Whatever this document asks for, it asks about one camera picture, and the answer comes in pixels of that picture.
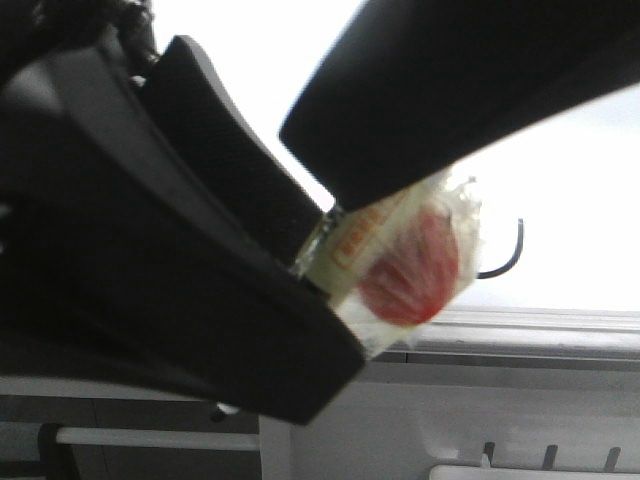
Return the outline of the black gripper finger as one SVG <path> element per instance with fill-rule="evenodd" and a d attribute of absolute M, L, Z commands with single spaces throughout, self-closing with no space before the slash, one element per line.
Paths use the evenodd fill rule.
<path fill-rule="evenodd" d="M 1 372 L 110 382 L 305 424 L 359 342 L 253 243 L 102 47 L 1 86 Z"/>
<path fill-rule="evenodd" d="M 638 80 L 635 1 L 369 1 L 280 137 L 356 210 Z"/>

